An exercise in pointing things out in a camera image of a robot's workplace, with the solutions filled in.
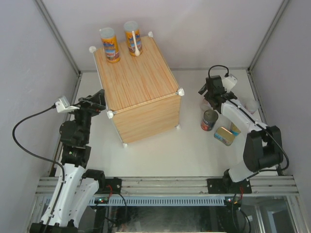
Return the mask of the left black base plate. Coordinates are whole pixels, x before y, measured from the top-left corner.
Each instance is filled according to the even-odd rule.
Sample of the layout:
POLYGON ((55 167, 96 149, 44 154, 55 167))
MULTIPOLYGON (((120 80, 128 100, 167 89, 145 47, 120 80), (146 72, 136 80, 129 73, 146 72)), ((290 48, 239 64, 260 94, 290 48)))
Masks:
POLYGON ((96 194, 120 194, 122 187, 122 179, 114 177, 114 178, 106 178, 104 185, 100 185, 96 194))

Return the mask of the dark tomato tin can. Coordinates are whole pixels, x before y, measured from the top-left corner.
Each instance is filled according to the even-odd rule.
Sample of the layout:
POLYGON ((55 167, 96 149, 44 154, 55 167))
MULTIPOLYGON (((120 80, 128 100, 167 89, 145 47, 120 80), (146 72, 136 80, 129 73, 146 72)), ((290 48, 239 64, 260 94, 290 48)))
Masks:
POLYGON ((204 131, 209 132, 214 128, 217 120, 218 120, 217 112, 215 110, 208 109, 203 114, 203 118, 201 121, 201 128, 204 131))

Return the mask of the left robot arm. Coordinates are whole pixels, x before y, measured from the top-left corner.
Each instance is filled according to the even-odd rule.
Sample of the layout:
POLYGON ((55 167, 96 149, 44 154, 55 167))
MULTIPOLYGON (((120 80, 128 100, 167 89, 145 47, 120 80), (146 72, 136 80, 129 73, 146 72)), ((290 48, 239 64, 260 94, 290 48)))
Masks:
POLYGON ((65 97, 55 105, 59 113, 71 113, 74 119, 59 128, 63 144, 61 174, 46 212, 38 223, 31 225, 31 233, 78 232, 91 197, 106 190, 104 172, 86 168, 91 152, 88 144, 92 117, 106 109, 104 90, 79 98, 76 105, 70 105, 65 97))

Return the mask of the rectangular blue gold tin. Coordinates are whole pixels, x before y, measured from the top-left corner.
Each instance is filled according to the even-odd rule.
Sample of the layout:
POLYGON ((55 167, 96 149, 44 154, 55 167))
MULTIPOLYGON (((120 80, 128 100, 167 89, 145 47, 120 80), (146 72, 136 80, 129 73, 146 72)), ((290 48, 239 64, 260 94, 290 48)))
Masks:
POLYGON ((229 131, 235 136, 238 136, 241 133, 241 131, 238 129, 238 127, 233 122, 231 122, 230 124, 229 131))

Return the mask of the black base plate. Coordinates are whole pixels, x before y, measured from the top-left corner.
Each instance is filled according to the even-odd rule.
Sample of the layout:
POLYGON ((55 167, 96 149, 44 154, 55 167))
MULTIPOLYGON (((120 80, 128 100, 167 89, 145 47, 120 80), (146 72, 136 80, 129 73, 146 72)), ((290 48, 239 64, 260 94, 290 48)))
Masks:
POLYGON ((209 194, 251 194, 252 188, 250 181, 243 180, 237 183, 225 184, 221 178, 207 179, 209 194))
POLYGON ((114 177, 114 178, 106 178, 104 185, 100 185, 96 194, 120 194, 122 187, 122 179, 114 177))

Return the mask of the aluminium mounting rail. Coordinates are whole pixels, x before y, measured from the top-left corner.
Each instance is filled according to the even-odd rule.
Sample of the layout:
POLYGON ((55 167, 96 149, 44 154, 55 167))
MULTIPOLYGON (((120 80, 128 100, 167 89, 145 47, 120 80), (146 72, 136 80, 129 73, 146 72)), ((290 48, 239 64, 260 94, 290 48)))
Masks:
MULTIPOLYGON (((121 194, 126 196, 203 196, 214 187, 208 177, 123 177, 121 194)), ((253 196, 298 195, 292 176, 255 176, 249 180, 253 196)))

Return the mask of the wooden cube cabinet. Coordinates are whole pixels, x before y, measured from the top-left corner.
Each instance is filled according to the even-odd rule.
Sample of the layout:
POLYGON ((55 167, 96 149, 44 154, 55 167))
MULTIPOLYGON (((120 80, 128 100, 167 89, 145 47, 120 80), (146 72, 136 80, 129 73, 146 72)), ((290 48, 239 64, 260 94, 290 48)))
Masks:
POLYGON ((142 54, 119 44, 120 61, 109 63, 104 49, 93 54, 105 92, 108 118, 124 145, 179 127, 181 88, 150 35, 142 37, 142 54))

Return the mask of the yellow porridge can with spoon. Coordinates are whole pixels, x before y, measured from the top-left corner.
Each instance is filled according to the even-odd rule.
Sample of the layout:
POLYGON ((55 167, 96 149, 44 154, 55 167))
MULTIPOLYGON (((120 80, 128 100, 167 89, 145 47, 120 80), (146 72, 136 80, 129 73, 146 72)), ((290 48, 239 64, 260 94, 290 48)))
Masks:
POLYGON ((142 53, 142 42, 139 26, 135 21, 128 21, 123 25, 126 43, 132 56, 140 56, 142 53))

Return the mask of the pink red porridge can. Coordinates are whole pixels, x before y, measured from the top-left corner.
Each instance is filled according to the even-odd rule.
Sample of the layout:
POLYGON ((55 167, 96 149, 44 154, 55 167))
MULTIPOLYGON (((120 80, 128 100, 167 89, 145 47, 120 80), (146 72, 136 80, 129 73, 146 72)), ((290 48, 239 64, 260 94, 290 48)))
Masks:
POLYGON ((210 103, 205 98, 203 98, 200 102, 200 109, 201 111, 205 112, 206 110, 212 110, 213 108, 211 107, 210 103))

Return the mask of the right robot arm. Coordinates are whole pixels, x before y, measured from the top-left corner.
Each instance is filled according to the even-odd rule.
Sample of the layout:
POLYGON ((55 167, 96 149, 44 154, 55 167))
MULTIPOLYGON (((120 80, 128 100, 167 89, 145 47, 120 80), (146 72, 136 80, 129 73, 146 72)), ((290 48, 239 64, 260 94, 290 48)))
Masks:
POLYGON ((226 91, 219 75, 207 77, 199 94, 204 96, 213 110, 234 123, 246 138, 242 161, 224 173, 223 187, 227 193, 236 193, 241 181, 260 172, 273 171, 272 167, 284 160, 289 162, 282 148, 280 129, 255 119, 233 92, 226 91))

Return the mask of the pink porridge can clear lid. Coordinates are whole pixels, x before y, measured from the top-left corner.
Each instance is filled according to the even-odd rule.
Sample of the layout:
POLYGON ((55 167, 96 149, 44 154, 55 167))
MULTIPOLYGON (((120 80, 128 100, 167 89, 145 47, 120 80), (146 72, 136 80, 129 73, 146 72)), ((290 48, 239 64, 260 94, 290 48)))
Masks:
POLYGON ((250 114, 253 115, 258 110, 259 103, 256 100, 248 100, 244 107, 250 114))

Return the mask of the flat rectangular fish tin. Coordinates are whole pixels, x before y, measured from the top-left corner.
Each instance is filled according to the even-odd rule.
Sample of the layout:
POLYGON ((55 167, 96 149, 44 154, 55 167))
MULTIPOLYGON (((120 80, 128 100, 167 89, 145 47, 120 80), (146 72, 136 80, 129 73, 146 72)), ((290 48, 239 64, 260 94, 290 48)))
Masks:
POLYGON ((214 138, 222 142, 226 146, 231 146, 235 135, 224 127, 219 127, 214 133, 214 138))

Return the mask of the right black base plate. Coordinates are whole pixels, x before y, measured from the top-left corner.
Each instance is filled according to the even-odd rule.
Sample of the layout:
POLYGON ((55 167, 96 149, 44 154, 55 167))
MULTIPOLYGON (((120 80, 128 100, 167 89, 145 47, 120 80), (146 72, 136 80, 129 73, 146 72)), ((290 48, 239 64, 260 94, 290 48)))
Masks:
POLYGON ((221 178, 207 179, 209 194, 251 194, 252 188, 250 181, 243 180, 237 183, 225 184, 221 178))

